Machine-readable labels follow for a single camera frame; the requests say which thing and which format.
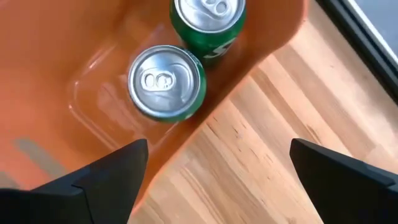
orange plastic tray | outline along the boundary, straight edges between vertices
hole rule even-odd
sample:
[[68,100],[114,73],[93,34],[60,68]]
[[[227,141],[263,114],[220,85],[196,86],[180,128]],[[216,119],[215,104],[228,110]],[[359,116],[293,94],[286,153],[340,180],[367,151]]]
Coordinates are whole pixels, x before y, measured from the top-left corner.
[[0,187],[32,189],[139,138],[149,161],[137,205],[163,166],[261,59],[303,21],[304,0],[246,0],[243,32],[206,71],[205,102],[190,119],[158,123],[127,90],[144,49],[180,42],[166,0],[0,0]]

soda can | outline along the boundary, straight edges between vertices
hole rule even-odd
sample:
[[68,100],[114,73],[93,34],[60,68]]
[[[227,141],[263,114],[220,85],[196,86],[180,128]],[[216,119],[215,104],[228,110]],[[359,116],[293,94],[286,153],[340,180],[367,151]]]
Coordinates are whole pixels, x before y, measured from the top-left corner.
[[242,31],[245,0],[171,0],[170,19],[185,46],[204,65],[226,53]]
[[157,121],[182,121],[203,103],[205,71],[189,51],[157,45],[132,63],[128,88],[134,104],[145,115]]

wooden floor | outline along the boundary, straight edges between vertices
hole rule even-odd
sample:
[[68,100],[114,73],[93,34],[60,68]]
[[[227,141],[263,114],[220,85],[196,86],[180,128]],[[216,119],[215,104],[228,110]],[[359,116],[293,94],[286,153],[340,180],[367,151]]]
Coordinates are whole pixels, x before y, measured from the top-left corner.
[[289,159],[297,137],[398,173],[398,107],[314,2],[129,222],[321,223]]

